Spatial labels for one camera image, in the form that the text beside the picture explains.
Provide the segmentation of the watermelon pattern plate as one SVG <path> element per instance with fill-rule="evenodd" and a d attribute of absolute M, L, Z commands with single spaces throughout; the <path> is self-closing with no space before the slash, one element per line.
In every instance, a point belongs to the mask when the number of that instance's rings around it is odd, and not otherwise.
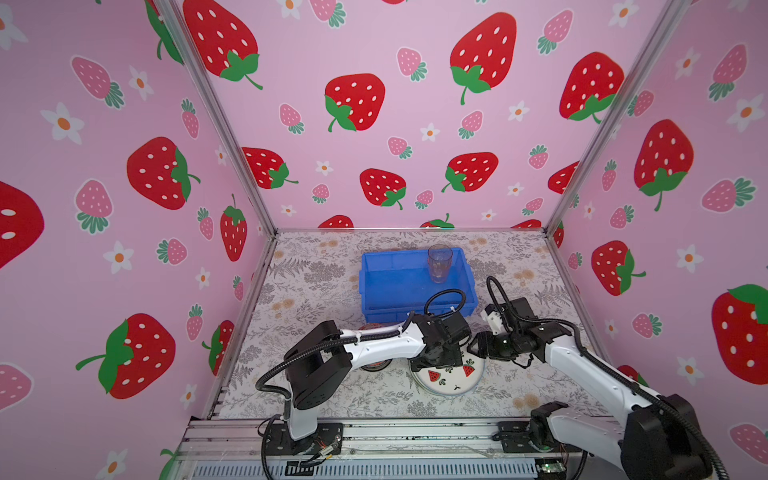
<path fill-rule="evenodd" d="M 441 397 L 458 397 L 474 390 L 485 372 L 486 360 L 471 354 L 462 356 L 458 367 L 424 368 L 411 372 L 415 383 L 428 393 Z"/>

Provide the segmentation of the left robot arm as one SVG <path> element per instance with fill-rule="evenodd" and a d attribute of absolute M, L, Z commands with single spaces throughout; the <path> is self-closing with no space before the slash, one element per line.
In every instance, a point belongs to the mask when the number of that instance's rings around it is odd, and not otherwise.
<path fill-rule="evenodd" d="M 462 347 L 471 329 L 460 312 L 415 313 L 399 324 L 369 330 L 340 329 L 324 321 L 286 352 L 283 361 L 256 381 L 260 392 L 283 397 L 285 431 L 269 426 L 269 449 L 298 454 L 321 438 L 318 408 L 327 402 L 347 375 L 364 366 L 405 359 L 413 373 L 458 369 Z"/>

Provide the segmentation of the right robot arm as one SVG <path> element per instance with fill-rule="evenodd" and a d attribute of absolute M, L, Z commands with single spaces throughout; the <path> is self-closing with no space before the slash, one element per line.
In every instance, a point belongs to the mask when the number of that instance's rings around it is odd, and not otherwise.
<path fill-rule="evenodd" d="M 532 410 L 529 441 L 540 451 L 570 444 L 622 469 L 630 479 L 728 476 L 688 401 L 646 388 L 592 355 L 575 328 L 539 322 L 520 335 L 483 331 L 468 351 L 499 361 L 521 355 L 539 359 L 579 384 L 610 413 L 610 420 L 594 419 L 559 401 Z"/>

